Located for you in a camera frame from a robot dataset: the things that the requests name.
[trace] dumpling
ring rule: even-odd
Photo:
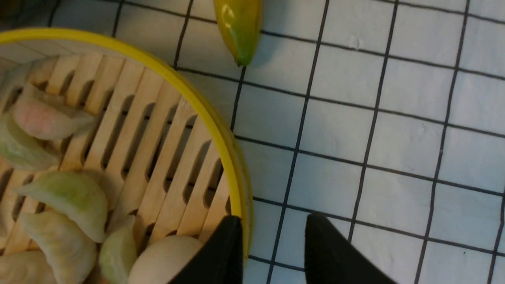
[[[74,222],[55,211],[21,213],[19,222],[44,252],[58,284],[86,280],[96,262],[96,244]]]
[[[44,253],[32,251],[1,256],[0,283],[56,284],[56,279]]]
[[[46,151],[14,121],[11,112],[0,116],[0,156],[20,170],[45,170],[60,163],[60,155]]]
[[[107,237],[98,257],[102,275],[111,284],[127,284],[131,268],[137,259],[133,225],[135,216],[128,215]]]
[[[72,171],[50,172],[22,186],[17,193],[67,215],[93,241],[104,241],[107,197],[88,175]]]
[[[94,122],[91,114],[65,106],[60,98],[26,84],[13,107],[14,120],[28,135],[41,140],[65,139]]]

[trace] white tile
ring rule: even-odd
[[[325,0],[264,1],[263,29],[301,38],[317,39]]]
[[[403,0],[402,2],[455,11],[464,11],[466,6],[466,0]]]
[[[444,121],[453,75],[453,70],[389,59],[380,108]]]
[[[505,76],[505,25],[468,18],[460,67]]]
[[[230,126],[238,83],[189,72],[181,72],[181,74],[212,104],[226,125]]]
[[[305,273],[284,267],[274,266],[270,284],[306,284]]]
[[[111,36],[118,7],[118,3],[104,1],[62,1],[54,15],[53,27]]]
[[[188,10],[189,0],[130,0],[133,3],[146,5],[158,9],[163,9],[171,12],[186,14]]]
[[[433,177],[442,129],[439,124],[379,113],[368,163]]]
[[[382,56],[322,46],[311,96],[373,107],[383,63]]]
[[[505,134],[505,82],[459,72],[452,94],[449,122]]]
[[[239,140],[255,197],[283,202],[293,152]]]
[[[279,226],[281,207],[254,201],[254,232],[250,254],[271,259]]]
[[[306,93],[316,45],[263,35],[245,80],[297,93]]]
[[[502,0],[470,1],[470,9],[468,12],[481,17],[503,21],[505,20],[505,2]]]
[[[490,254],[428,242],[419,284],[484,284],[490,264]]]
[[[244,270],[244,284],[266,284],[270,265],[248,259]]]
[[[197,0],[193,1],[191,6],[191,15],[208,20],[216,20],[214,4],[212,0]]]
[[[370,0],[330,0],[323,41],[383,53],[393,7]]]
[[[432,182],[368,168],[357,219],[424,235]]]
[[[430,237],[493,250],[501,197],[437,184]]]
[[[400,5],[394,23],[391,54],[453,66],[463,16]]]
[[[178,65],[235,79],[242,69],[226,49],[216,24],[189,20]]]
[[[310,100],[300,148],[362,162],[373,111]]]
[[[503,192],[505,139],[447,128],[439,179]]]
[[[491,284],[505,283],[505,257],[497,256]]]
[[[361,167],[299,154],[288,204],[352,217]]]
[[[356,225],[352,244],[394,281],[414,283],[423,240]]]
[[[281,237],[275,261],[296,267],[304,266],[306,212],[286,209]],[[337,230],[347,238],[350,222],[328,218]]]
[[[238,101],[235,134],[295,147],[304,98],[244,85]]]
[[[116,38],[173,64],[184,18],[124,5]],[[170,27],[171,32],[153,27]]]

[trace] wooden slat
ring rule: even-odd
[[[206,242],[211,237],[221,220],[228,215],[226,212],[226,204],[228,203],[229,197],[230,191],[228,188],[228,179],[226,178],[226,175],[223,174],[221,176],[221,180],[219,181],[216,195],[214,195],[214,199],[212,199],[204,226],[201,229],[199,237],[200,241]]]
[[[170,110],[177,106],[180,97],[179,92],[171,84],[163,83],[149,124],[140,141],[140,146],[136,150],[110,225],[121,220],[133,210],[137,210],[140,206],[147,187],[147,169],[162,137]]]
[[[95,78],[96,72],[98,70],[98,66],[100,64],[100,61],[102,60],[102,56],[83,56],[80,58],[79,63],[75,69],[75,74],[72,79],[72,82],[70,83],[69,89],[67,91],[67,103],[70,105],[75,106],[77,102],[79,102],[81,96],[82,96],[82,90],[85,88],[85,86],[90,82],[90,80],[93,80]],[[72,69],[72,64],[73,62],[67,62],[65,60],[62,60],[62,63],[59,65],[61,67],[65,67],[65,70]],[[57,95],[61,92],[61,87],[63,87],[63,82],[60,84],[60,88],[54,85],[55,80],[60,81],[62,79],[61,73],[60,72],[53,72],[55,75],[55,79],[50,78],[49,79],[49,86],[51,86],[51,90],[46,91],[48,93]],[[52,147],[56,149],[60,149],[61,146],[61,141],[52,141],[53,145]],[[49,172],[49,171],[54,171],[58,170],[58,166],[52,167],[47,171],[43,172],[37,172],[35,174],[34,179],[39,178],[42,176],[44,173]],[[37,210],[38,202],[30,197],[26,197],[25,202],[23,203],[23,207],[21,208],[21,212],[25,213],[35,213]],[[16,236],[15,238],[9,238],[6,244],[6,249],[5,253],[14,253],[14,252],[20,252],[20,251],[25,251],[30,247],[30,238],[28,235],[26,235],[26,232],[20,227],[19,222],[16,222],[13,228],[13,232],[11,233],[11,236]]]
[[[124,60],[118,58],[104,58],[99,70],[96,73],[96,82],[91,89],[89,97],[86,101],[84,110],[98,119],[100,113],[103,112],[107,103],[107,96],[114,89],[121,70],[123,69]],[[91,143],[93,131],[85,129],[80,133],[76,133],[70,142],[65,157],[62,161],[60,169],[62,170],[81,170],[83,167],[83,151],[86,145]]]
[[[202,147],[210,140],[211,137],[205,123],[197,118],[175,172],[174,179],[163,202],[153,233],[149,239],[149,244],[163,239],[166,235],[178,229],[186,209],[186,203],[183,198],[184,190],[188,186],[189,178]]]
[[[140,83],[144,67],[137,64],[126,62],[121,75],[119,76],[118,83],[114,89],[111,101],[107,106],[104,117],[96,136],[91,144],[88,157],[84,162],[84,169],[93,173],[97,181],[102,178],[102,160],[108,146],[108,142],[114,132],[114,127],[121,115],[123,104],[128,97],[135,94]]]
[[[48,81],[51,78],[51,74],[54,70],[55,62],[54,59],[48,60],[48,62],[37,62],[33,65],[21,65],[19,68],[12,70],[12,72],[7,77],[7,82],[3,85],[2,92],[4,94],[11,94],[14,89],[17,89],[24,85],[24,82],[28,81],[32,84],[40,84],[44,81]],[[2,100],[3,106],[5,106],[6,100]],[[15,170],[12,173],[9,183],[5,189],[2,200],[0,201],[0,214],[4,220],[4,226],[10,235],[16,235],[16,232],[20,229],[15,226],[15,222],[12,218],[12,211],[16,205],[18,194],[14,192],[17,188],[21,187],[23,183],[33,176],[32,172]],[[27,206],[30,207],[31,203],[37,203],[30,198],[26,198],[25,202]],[[7,238],[0,238],[0,249],[7,247],[9,241],[9,236]],[[19,238],[21,243],[28,242],[23,236]],[[17,244],[12,244],[11,241],[10,249],[6,248],[5,253],[17,250]]]
[[[146,70],[119,133],[118,141],[112,151],[111,159],[102,179],[102,188],[109,200],[109,210],[114,209],[123,187],[123,167],[133,145],[133,140],[144,120],[145,110],[156,101],[163,79],[151,70]]]
[[[14,90],[23,87],[31,69],[31,64],[24,64],[8,72],[5,83],[0,89],[0,113],[3,113],[5,108],[9,106]]]
[[[189,198],[186,211],[177,229],[178,235],[200,235],[201,228],[204,225],[205,218],[209,211],[205,206],[205,194],[214,176],[218,161],[218,150],[214,143],[211,143],[207,155],[205,156],[204,163],[201,166],[200,173],[198,173],[198,178],[193,187],[193,192]]]
[[[195,115],[194,109],[184,98],[181,98],[137,212],[134,227],[137,248],[140,248],[147,227],[156,222],[166,196],[164,186],[167,172],[173,163],[186,123]]]

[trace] black grout line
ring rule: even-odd
[[[293,40],[296,40],[296,41],[302,41],[302,42],[308,42],[308,43],[317,44],[317,40],[309,39],[309,38],[302,38],[302,37],[298,37],[298,36],[294,36],[294,35],[287,35],[287,34],[282,34],[282,33],[276,33],[276,32],[266,31],[266,30],[261,30],[261,33],[265,34],[265,35],[274,36],[274,37],[288,38],[288,39],[293,39]]]
[[[430,235],[431,222],[433,220],[433,211],[435,209],[435,190],[436,190],[438,175],[440,173],[440,166],[442,164],[443,149],[444,149],[444,145],[445,145],[445,135],[447,133],[447,127],[449,124],[450,107],[451,107],[451,103],[452,103],[452,94],[454,93],[454,87],[456,85],[456,77],[458,75],[458,68],[460,66],[460,59],[461,59],[461,53],[463,50],[463,42],[465,40],[465,30],[466,30],[466,24],[467,24],[467,19],[468,19],[468,9],[469,8],[470,8],[470,0],[467,0],[466,6],[465,6],[465,16],[463,17],[463,24],[461,27],[461,35],[460,35],[460,43],[458,46],[458,54],[456,56],[456,65],[454,67],[454,74],[452,75],[452,82],[450,84],[449,97],[447,99],[447,111],[445,113],[445,121],[444,121],[443,130],[442,130],[442,138],[440,141],[440,153],[438,154],[438,161],[437,161],[437,166],[435,169],[434,181],[433,181],[433,184],[431,187],[430,213],[428,215],[428,223],[426,225],[426,233],[424,235],[423,246],[421,247],[421,254],[419,256],[419,263],[417,266],[416,278],[414,280],[414,284],[419,283],[419,278],[421,276],[421,269],[423,267],[423,262],[424,262],[424,256],[426,254],[426,247],[428,245],[428,240],[429,240],[429,235]]]
[[[459,183],[455,183],[455,182],[451,182],[451,181],[447,181],[447,180],[433,179],[433,181],[436,183],[439,183],[439,184],[445,184],[445,185],[450,185],[450,186],[454,186],[454,187],[459,187],[459,188],[474,191],[474,192],[480,192],[480,193],[494,195],[494,196],[503,196],[503,193],[485,190],[482,188],[473,187],[473,186],[469,186],[469,185],[459,184]]]
[[[330,213],[326,213],[326,212],[322,212],[322,211],[312,210],[312,209],[308,209],[308,208],[303,208],[303,207],[299,207],[299,206],[283,205],[280,202],[270,201],[270,200],[263,199],[263,198],[253,197],[253,200],[258,201],[258,202],[262,202],[262,203],[266,203],[266,204],[279,206],[279,207],[285,207],[287,209],[306,212],[306,213],[310,213],[310,214],[317,213],[317,214],[324,215],[327,218],[342,220],[342,221],[346,221],[346,222],[352,221],[351,218],[342,217],[342,216],[338,216],[338,215],[334,215],[334,214],[330,214]],[[419,235],[419,234],[415,234],[415,233],[411,233],[411,232],[407,232],[407,231],[403,231],[403,230],[399,230],[399,229],[395,229],[395,228],[391,228],[391,227],[381,226],[381,225],[377,225],[377,224],[373,224],[373,223],[369,223],[369,222],[356,220],[356,224],[363,225],[366,227],[376,228],[376,229],[380,229],[380,230],[384,230],[384,231],[388,231],[388,232],[393,232],[393,233],[397,233],[397,234],[401,234],[401,235],[405,235],[405,236],[410,236],[410,237],[416,238],[416,239],[423,240],[425,238],[423,235]],[[460,244],[460,243],[436,239],[436,238],[428,238],[428,241],[433,242],[433,243],[444,244],[444,245],[448,245],[448,246],[468,249],[468,250],[472,250],[472,251],[482,252],[482,253],[491,254],[491,255],[505,256],[505,253],[499,253],[496,250],[492,251],[492,250],[488,250],[488,249],[483,249],[483,248],[479,248],[479,247],[469,246],[469,245],[465,245],[465,244]]]
[[[389,58],[390,59],[400,60],[400,61],[405,61],[405,62],[422,64],[422,65],[436,67],[436,68],[443,68],[443,69],[454,70],[454,66],[451,66],[451,65],[444,65],[444,64],[439,64],[439,63],[434,63],[434,62],[429,62],[429,61],[423,61],[423,60],[414,59],[414,58],[402,57],[402,56],[398,56],[398,55],[389,55]]]
[[[112,37],[116,37],[116,32],[118,31],[119,18],[121,17],[121,11],[123,11],[124,0],[121,0],[118,5],[118,10],[116,12],[116,17],[114,19],[114,27],[112,29]]]
[[[271,265],[275,265],[275,266],[279,266],[279,267],[283,267],[283,268],[287,268],[287,269],[291,269],[291,270],[296,270],[296,271],[300,271],[300,272],[305,272],[304,268],[293,266],[293,265],[288,265],[288,264],[284,264],[284,263],[280,263],[280,262],[273,262]]]
[[[468,14],[468,17],[472,17],[472,18],[477,19],[477,20],[492,22],[492,23],[495,23],[495,24],[505,25],[505,21],[504,20],[483,17],[483,16],[479,16],[479,15],[476,15],[476,14],[471,14],[471,13]]]
[[[259,262],[263,262],[263,263],[266,263],[266,264],[270,264],[271,263],[271,261],[268,260],[268,259],[264,259],[264,258],[257,257],[257,256],[254,256],[254,255],[249,255],[249,259],[256,260],[256,261],[259,261]]]
[[[445,240],[436,239],[436,238],[427,238],[427,240],[432,243],[443,244],[443,245],[448,245],[448,246],[452,246],[452,247],[458,247],[458,248],[472,250],[472,251],[486,253],[486,254],[493,253],[492,250],[487,250],[487,249],[483,249],[483,248],[478,248],[478,247],[469,246],[469,245],[465,245],[465,244],[455,243],[455,242],[451,242],[451,241],[445,241]]]
[[[235,102],[233,103],[233,114],[231,115],[230,129],[233,132],[235,128],[235,121],[237,119],[238,102],[240,100],[240,93],[242,92],[242,85],[244,83],[245,71],[247,67],[242,67],[242,72],[240,73],[240,80],[238,81],[237,94],[235,95]]]
[[[216,20],[211,20],[211,19],[206,19],[198,16],[190,16],[190,19],[192,20],[197,20],[197,21],[202,21],[210,24],[217,24],[218,22]]]
[[[189,22],[189,15],[191,14],[191,7],[193,7],[193,0],[189,0],[188,9],[186,16],[184,17],[184,24],[182,25],[181,35],[179,36],[179,41],[177,42],[177,49],[175,51],[174,58],[174,69],[177,69],[177,63],[179,62],[179,56],[181,54],[182,40],[184,39],[184,34],[186,33],[186,28]]]
[[[264,146],[268,146],[268,147],[273,147],[273,148],[276,148],[276,149],[281,149],[281,150],[286,150],[286,151],[294,151],[294,148],[292,148],[292,147],[278,145],[278,144],[274,144],[274,143],[270,143],[270,142],[266,142],[266,141],[261,141],[261,140],[257,140],[257,139],[253,139],[253,138],[249,138],[249,137],[244,137],[244,136],[240,136],[240,135],[235,135],[235,138],[237,140],[243,140],[243,141],[247,141],[247,142],[254,143],[254,144],[259,144],[259,145],[264,145]],[[317,158],[322,158],[322,159],[325,159],[325,160],[330,160],[330,161],[335,161],[335,162],[341,162],[341,163],[345,163],[345,164],[351,164],[351,165],[356,165],[356,166],[363,167],[363,163],[361,163],[361,162],[356,162],[356,161],[346,160],[346,159],[342,159],[342,158],[338,158],[338,157],[333,157],[333,156],[318,154],[318,153],[314,153],[314,152],[310,152],[310,151],[306,151],[306,150],[299,149],[298,153],[299,154],[305,154],[305,155],[308,155],[308,156],[311,156],[311,157],[317,157]],[[450,186],[462,188],[462,189],[465,189],[465,190],[470,190],[470,191],[484,193],[484,194],[489,194],[489,195],[494,195],[494,196],[500,196],[500,197],[502,197],[502,196],[505,195],[504,193],[490,191],[490,190],[485,190],[485,189],[479,188],[479,187],[469,186],[469,185],[465,185],[465,184],[461,184],[461,183],[456,183],[456,182],[451,182],[451,181],[447,181],[447,180],[435,179],[435,178],[428,177],[428,176],[422,176],[422,175],[418,175],[418,174],[414,174],[414,173],[403,172],[403,171],[399,171],[399,170],[395,170],[395,169],[390,169],[390,168],[385,168],[385,167],[381,167],[381,166],[375,166],[375,165],[370,165],[369,164],[369,165],[367,165],[367,168],[374,169],[374,170],[380,170],[380,171],[384,171],[384,172],[389,172],[389,173],[394,173],[394,174],[403,175],[403,176],[408,176],[408,177],[412,177],[412,178],[416,178],[416,179],[422,179],[422,180],[426,180],[426,181],[430,181],[430,182],[435,182],[435,183],[450,185]]]
[[[55,18],[55,14],[56,14],[56,11],[58,10],[58,8],[60,7],[60,3],[61,3],[62,0],[57,0],[56,3],[55,3],[55,6],[53,7],[53,9],[51,10],[51,15],[49,16],[49,22],[47,23],[47,26],[50,28],[53,26],[53,20]]]
[[[414,173],[409,173],[409,172],[403,172],[395,169],[389,169],[381,166],[374,166],[374,165],[367,165],[368,168],[374,169],[374,170],[379,170],[379,171],[384,171],[384,172],[389,172],[389,173],[394,173],[394,174],[399,174],[399,175],[404,175],[408,177],[413,177],[417,179],[422,179],[422,180],[427,180],[427,181],[433,181],[433,178],[428,177],[428,176],[423,176],[423,175],[418,175]]]
[[[257,257],[257,256],[254,256],[254,255],[249,255],[249,259],[256,260],[258,262],[262,262],[262,263],[266,263],[266,264],[270,264],[270,265],[274,265],[274,266],[288,268],[290,270],[296,270],[296,271],[305,272],[305,269],[302,268],[302,267],[298,267],[298,266],[294,266],[294,265],[289,265],[289,264],[285,264],[285,263],[280,263],[280,262],[271,262],[268,259],[264,259],[264,258]]]
[[[360,206],[361,195],[363,193],[363,184],[365,182],[365,173],[367,171],[368,157],[370,155],[370,148],[372,147],[372,139],[374,136],[375,124],[377,122],[377,116],[379,114],[379,104],[380,104],[380,98],[381,98],[381,94],[382,94],[382,84],[384,83],[384,77],[386,75],[387,60],[389,58],[389,49],[391,48],[391,42],[393,40],[394,23],[396,21],[397,11],[398,11],[398,0],[396,0],[394,7],[393,7],[393,15],[391,17],[391,26],[389,28],[389,37],[387,40],[386,53],[384,55],[384,63],[382,64],[382,72],[380,75],[379,87],[377,90],[377,97],[375,99],[374,116],[372,118],[372,125],[370,127],[370,134],[368,135],[367,148],[365,150],[365,157],[363,159],[363,167],[362,167],[361,176],[360,176],[360,185],[358,188],[358,196],[356,197],[354,211],[352,213],[352,222],[350,224],[349,237],[347,238],[350,243],[352,242],[352,235],[354,234],[354,227],[356,224],[356,217],[358,215],[358,208]]]
[[[314,101],[326,102],[326,103],[348,106],[348,107],[353,107],[353,108],[360,108],[360,109],[364,109],[364,110],[371,110],[371,111],[375,110],[374,107],[368,107],[368,106],[363,106],[363,105],[358,105],[358,104],[353,104],[353,103],[348,103],[348,102],[343,102],[343,101],[337,101],[337,100],[327,99],[327,98],[322,98],[322,97],[311,96],[310,99],[314,100]]]
[[[242,141],[246,141],[246,142],[250,142],[250,143],[254,143],[254,144],[259,144],[259,145],[264,145],[264,146],[269,146],[269,147],[273,147],[273,148],[277,148],[277,149],[282,149],[282,150],[293,151],[294,152],[294,148],[293,147],[288,147],[288,146],[283,146],[283,145],[277,145],[277,144],[274,144],[274,143],[270,143],[270,142],[266,142],[266,141],[260,141],[260,140],[256,140],[256,139],[252,139],[252,138],[248,138],[248,137],[244,137],[244,136],[240,136],[240,135],[235,135],[235,138],[238,139],[238,140],[242,140]]]
[[[337,48],[337,49],[341,49],[341,50],[354,51],[354,52],[359,52],[359,53],[366,53],[366,54],[375,55],[375,56],[381,56],[381,57],[384,56],[384,53],[381,53],[381,52],[371,51],[371,50],[366,50],[366,49],[355,49],[355,48],[351,48],[351,47],[348,47],[346,45],[337,44],[337,43],[322,42],[321,44],[324,45],[324,46],[329,46],[329,47]]]
[[[371,0],[371,1],[394,3],[394,1],[390,1],[390,0]],[[181,13],[172,12],[172,11],[164,10],[164,9],[161,9],[161,8],[151,7],[151,6],[147,6],[147,5],[143,5],[143,4],[139,4],[139,3],[135,3],[135,2],[124,1],[124,3],[128,4],[128,5],[131,5],[131,6],[145,8],[145,9],[149,9],[149,10],[154,10],[154,11],[157,11],[157,12],[162,12],[162,13],[166,13],[166,14],[170,14],[170,15],[174,15],[174,16],[178,16],[178,17],[182,17],[182,18],[186,17],[186,15],[181,14]],[[443,8],[437,8],[437,7],[431,7],[431,6],[423,6],[423,5],[417,5],[417,4],[410,4],[410,3],[405,3],[405,2],[399,2],[399,5],[400,6],[401,5],[412,6],[412,7],[418,8],[418,9],[436,10],[436,11],[453,13],[453,14],[464,14],[463,12],[459,12],[459,11],[446,10],[446,9],[443,9]],[[473,15],[473,14],[468,15],[468,17],[480,19],[482,21],[490,21],[490,22],[493,22],[493,23],[498,23],[498,24],[505,25],[505,21],[501,21],[501,20],[496,20],[496,19],[481,17],[481,16],[477,16],[477,15]],[[203,22],[208,22],[208,23],[213,23],[213,24],[217,23],[215,20],[210,20],[210,19],[206,19],[206,18],[202,18],[202,17],[197,17],[197,16],[191,16],[191,15],[189,16],[189,19],[197,20],[197,21],[203,21]],[[279,33],[270,32],[270,31],[264,31],[264,30],[262,31],[262,33],[266,34],[266,35],[271,35],[271,36],[276,36],[276,37],[281,37],[281,38],[287,38],[287,39],[292,39],[292,40],[297,40],[297,41],[302,41],[302,42],[316,43],[314,40],[308,39],[308,38],[301,38],[301,37],[297,37],[297,36],[279,34]],[[370,50],[365,50],[365,49],[354,49],[354,48],[350,48],[348,46],[341,45],[341,44],[336,44],[336,43],[321,42],[321,45],[331,46],[331,47],[334,47],[334,48],[344,49],[344,50],[349,50],[349,51],[355,51],[355,52],[359,52],[359,53],[366,53],[366,54],[372,54],[372,55],[377,55],[377,56],[384,56],[384,54],[381,53],[381,52],[375,52],[375,51],[370,51]],[[465,73],[470,73],[470,74],[475,74],[475,75],[480,75],[480,76],[484,76],[484,77],[489,77],[489,78],[505,81],[505,76],[489,74],[489,73],[485,73],[485,72],[481,72],[481,71],[469,70],[469,69],[464,69],[464,68],[459,68],[459,67],[455,68],[454,66],[450,66],[450,65],[438,64],[438,63],[434,63],[434,62],[423,61],[423,60],[418,60],[418,59],[413,59],[413,58],[406,58],[406,57],[401,57],[401,56],[396,56],[396,55],[389,55],[389,58],[390,59],[397,59],[397,60],[401,60],[401,61],[406,61],[406,62],[423,64],[423,65],[432,66],[432,67],[450,69],[450,70],[456,69],[458,71],[465,72]]]
[[[335,162],[340,162],[340,163],[345,163],[345,164],[350,164],[350,165],[355,165],[355,166],[363,167],[363,163],[360,163],[360,162],[355,162],[355,161],[346,160],[346,159],[342,159],[342,158],[337,158],[337,157],[332,157],[332,156],[328,156],[328,155],[313,153],[313,152],[305,151],[305,150],[299,150],[298,152],[300,154],[305,154],[305,155],[316,157],[316,158],[322,158],[322,159],[326,159],[326,160],[330,160],[330,161],[335,161]]]
[[[452,128],[457,128],[457,129],[461,129],[461,130],[476,132],[476,133],[485,134],[485,135],[489,135],[489,136],[495,136],[495,137],[505,138],[505,134],[494,133],[494,132],[490,132],[490,131],[486,131],[486,130],[481,130],[481,129],[477,129],[477,128],[471,128],[471,127],[466,127],[466,126],[462,126],[462,125],[455,125],[455,124],[452,124],[452,123],[449,123],[448,126],[450,126]]]
[[[488,78],[492,78],[492,79],[498,79],[498,80],[501,80],[501,81],[505,81],[505,77],[504,76],[500,76],[500,75],[493,75],[493,74],[484,73],[484,72],[480,72],[480,71],[476,71],[476,70],[469,70],[469,69],[465,69],[465,68],[458,68],[458,71],[469,73],[469,74],[474,74],[474,75],[480,75],[480,76],[488,77]]]
[[[321,26],[319,28],[319,35],[318,35],[318,40],[316,43],[316,50],[314,51],[314,59],[312,61],[312,68],[311,68],[311,73],[309,76],[309,83],[307,85],[307,94],[305,97],[304,101],[304,107],[301,111],[301,118],[300,118],[300,126],[298,129],[298,137],[296,138],[296,145],[294,147],[294,152],[293,152],[293,160],[291,162],[291,169],[289,170],[289,176],[288,176],[288,181],[286,185],[286,192],[284,194],[284,202],[283,204],[286,205],[288,198],[289,198],[289,191],[291,189],[291,183],[293,181],[293,175],[294,175],[294,169],[296,165],[296,159],[298,157],[298,150],[300,149],[300,143],[301,143],[301,137],[302,133],[304,130],[304,123],[305,123],[305,116],[307,114],[307,107],[309,105],[309,97],[311,95],[311,89],[312,89],[312,82],[314,80],[314,74],[316,73],[316,65],[317,65],[317,60],[319,56],[319,49],[321,48],[321,39],[323,38],[323,31],[324,31],[324,24],[326,22],[326,16],[328,14],[328,7],[330,5],[330,0],[326,0],[324,4],[324,11],[323,11],[323,16],[321,19]],[[274,249],[272,252],[272,259],[271,261],[275,261],[275,257],[277,255],[277,249],[279,247],[279,241],[281,237],[281,231],[282,231],[282,224],[284,222],[284,214],[286,213],[286,208],[282,207],[281,209],[281,215],[279,218],[279,226],[277,228],[277,234],[275,236],[275,243],[274,243]],[[268,276],[267,276],[267,283],[270,284],[270,281],[272,280],[272,272],[273,272],[274,266],[273,264],[270,264],[270,268],[268,269]]]
[[[207,76],[207,77],[222,79],[222,80],[226,80],[226,81],[236,82],[236,83],[240,82],[239,79],[234,79],[234,78],[231,78],[231,77],[226,77],[226,76],[222,76],[222,75],[218,75],[218,74],[208,73],[208,72],[204,72],[204,71],[198,71],[198,70],[184,68],[184,67],[177,67],[177,70],[178,71],[188,72],[188,73],[193,73],[193,74],[198,74],[198,75],[203,75],[203,76]],[[305,97],[305,95],[301,94],[301,93],[296,93],[296,92],[291,92],[291,91],[287,91],[287,90],[282,90],[282,89],[279,89],[279,88],[269,87],[269,86],[265,86],[265,85],[261,85],[261,84],[257,84],[257,83],[248,82],[248,81],[244,81],[243,84],[244,85],[253,86],[253,87],[257,87],[257,88],[266,89],[266,90],[272,90],[272,91],[276,91],[276,92],[279,92],[279,93],[289,94],[291,96],[303,97],[303,98]],[[349,107],[354,107],[354,108],[360,108],[360,109],[364,109],[364,110],[375,110],[374,107],[363,106],[363,105],[358,105],[358,104],[353,104],[353,103],[348,103],[348,102],[343,102],[343,101],[337,101],[337,100],[333,100],[333,99],[321,98],[321,97],[311,96],[310,100],[327,102],[327,103],[330,103],[330,104],[343,105],[343,106],[349,106]],[[415,118],[415,119],[418,119],[418,120],[427,121],[427,122],[436,123],[436,124],[442,124],[442,125],[444,124],[444,122],[440,121],[440,120],[436,120],[436,119],[432,119],[432,118],[427,118],[427,117],[422,117],[422,116],[413,115],[413,114],[408,114],[408,113],[399,112],[399,111],[392,111],[392,110],[380,109],[379,108],[379,112],[380,113],[388,113],[388,114],[394,114],[394,115],[398,115],[398,116]],[[505,134],[501,134],[501,133],[496,133],[496,132],[481,130],[481,129],[467,127],[467,126],[463,126],[463,125],[457,125],[457,124],[453,124],[453,123],[448,123],[447,125],[449,127],[452,127],[452,128],[458,128],[458,129],[467,130],[467,131],[471,131],[471,132],[477,132],[477,133],[480,133],[480,134],[485,134],[485,135],[490,135],[490,136],[496,136],[496,137],[500,137],[500,138],[505,138]]]
[[[491,258],[491,265],[489,267],[489,275],[487,277],[487,282],[491,284],[493,280],[494,265],[496,263],[496,256],[498,255],[498,248],[500,246],[501,235],[503,234],[503,226],[505,223],[505,195],[501,199],[501,209],[500,209],[500,226],[498,228],[498,234],[496,234],[496,241],[494,242],[493,256]]]
[[[249,85],[249,86],[253,86],[253,87],[262,88],[265,90],[271,90],[271,91],[276,91],[276,92],[280,92],[280,93],[290,94],[290,95],[296,96],[296,97],[301,97],[301,98],[306,97],[306,95],[302,94],[302,93],[292,92],[292,91],[283,90],[283,89],[279,89],[279,88],[275,88],[275,87],[264,86],[264,85],[253,83],[253,82],[245,81],[244,84]]]
[[[449,14],[463,15],[463,12],[461,12],[461,11],[450,10],[450,9],[445,9],[445,8],[440,8],[440,7],[435,7],[435,6],[408,3],[405,1],[400,1],[400,5],[408,6],[408,7],[412,7],[412,8],[424,9],[424,10],[433,10],[433,11],[438,11],[438,12],[444,12],[444,13],[449,13]]]
[[[185,67],[180,67],[180,66],[177,67],[177,71],[183,71],[183,72],[193,73],[193,74],[197,74],[197,75],[212,77],[212,78],[226,80],[226,81],[235,82],[235,83],[239,83],[240,82],[240,79],[235,79],[235,78],[226,77],[226,76],[223,76],[223,75],[208,73],[208,72],[205,72],[205,71],[198,71],[198,70],[194,70],[194,69],[190,69],[190,68],[185,68]]]
[[[172,11],[169,11],[169,10],[165,10],[165,9],[161,9],[161,8],[157,8],[157,7],[152,7],[152,6],[148,6],[148,5],[144,5],[144,4],[140,4],[140,3],[136,3],[136,2],[127,1],[127,0],[123,0],[122,2],[124,4],[129,5],[129,6],[144,8],[144,9],[148,9],[148,10],[153,10],[153,11],[157,11],[157,12],[162,12],[162,13],[170,14],[170,15],[173,15],[173,16],[179,16],[179,17],[182,17],[182,18],[186,18],[185,14],[181,14],[181,13],[177,13],[177,12],[172,12]]]
[[[431,118],[427,118],[427,117],[422,117],[422,116],[418,116],[418,115],[414,115],[414,114],[408,114],[408,113],[403,113],[403,112],[398,112],[398,111],[390,111],[390,110],[385,110],[385,109],[379,109],[379,112],[393,114],[393,115],[397,115],[397,116],[408,117],[408,118],[414,118],[417,120],[422,120],[422,121],[431,122],[431,123],[435,123],[435,124],[443,124],[443,121],[439,121],[439,120],[431,119]]]

